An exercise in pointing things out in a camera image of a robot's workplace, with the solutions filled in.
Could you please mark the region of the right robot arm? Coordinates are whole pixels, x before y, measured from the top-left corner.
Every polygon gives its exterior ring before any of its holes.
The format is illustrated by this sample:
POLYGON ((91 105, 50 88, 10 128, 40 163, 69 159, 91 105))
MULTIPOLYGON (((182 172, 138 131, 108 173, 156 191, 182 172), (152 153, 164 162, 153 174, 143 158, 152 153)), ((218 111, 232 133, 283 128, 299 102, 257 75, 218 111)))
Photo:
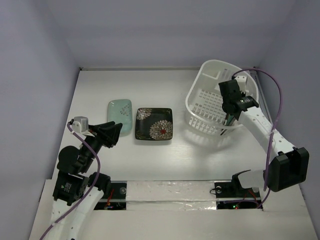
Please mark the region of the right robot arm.
POLYGON ((279 192, 306 180, 310 154, 286 140, 263 114, 258 102, 246 96, 235 79, 220 82, 222 109, 235 117, 254 136, 266 153, 264 170, 246 170, 233 175, 230 183, 235 196, 242 196, 249 188, 268 188, 279 192))

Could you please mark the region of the light green speckled plate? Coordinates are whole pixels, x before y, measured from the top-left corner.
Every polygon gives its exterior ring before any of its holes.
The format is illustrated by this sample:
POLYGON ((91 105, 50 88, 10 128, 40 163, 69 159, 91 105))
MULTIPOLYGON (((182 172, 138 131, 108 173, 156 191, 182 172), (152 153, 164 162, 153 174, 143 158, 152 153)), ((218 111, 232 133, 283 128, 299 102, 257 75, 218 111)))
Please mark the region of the light green speckled plate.
POLYGON ((128 136, 133 128, 133 108, 129 99, 111 100, 107 106, 107 121, 122 123, 120 136, 128 136))

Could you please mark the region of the black floral plate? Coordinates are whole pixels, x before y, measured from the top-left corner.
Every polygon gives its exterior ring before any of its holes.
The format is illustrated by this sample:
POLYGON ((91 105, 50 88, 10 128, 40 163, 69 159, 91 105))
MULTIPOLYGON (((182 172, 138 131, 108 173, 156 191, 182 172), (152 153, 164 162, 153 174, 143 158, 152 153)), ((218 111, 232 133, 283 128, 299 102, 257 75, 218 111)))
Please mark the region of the black floral plate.
POLYGON ((141 141, 169 141, 173 138, 171 108, 141 107, 136 112, 135 139, 141 141))

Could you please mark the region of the black plain plate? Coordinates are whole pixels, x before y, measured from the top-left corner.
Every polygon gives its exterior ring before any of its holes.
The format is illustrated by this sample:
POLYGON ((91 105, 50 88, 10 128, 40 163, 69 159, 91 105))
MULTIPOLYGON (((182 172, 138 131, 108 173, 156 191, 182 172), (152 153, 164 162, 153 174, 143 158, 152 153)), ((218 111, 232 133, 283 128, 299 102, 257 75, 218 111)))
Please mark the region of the black plain plate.
MULTIPOLYGON (((225 116, 225 121, 224 121, 223 125, 230 127, 234 124, 235 120, 236 120, 236 118, 233 115, 227 113, 225 116)), ((227 131, 228 131, 228 129, 226 129, 226 128, 222 129, 220 135, 221 136, 224 135, 227 131)))

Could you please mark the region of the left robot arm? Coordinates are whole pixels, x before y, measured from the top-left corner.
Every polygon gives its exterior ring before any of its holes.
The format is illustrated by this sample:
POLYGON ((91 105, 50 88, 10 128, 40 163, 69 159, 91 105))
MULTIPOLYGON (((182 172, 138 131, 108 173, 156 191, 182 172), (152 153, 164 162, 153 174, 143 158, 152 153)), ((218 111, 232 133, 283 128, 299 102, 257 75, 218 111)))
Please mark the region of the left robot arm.
POLYGON ((77 116, 66 127, 81 145, 68 145, 58 154, 50 226, 42 240, 80 239, 99 200, 112 192, 110 176, 101 173, 98 153, 117 144, 122 123, 90 125, 87 117, 77 116))

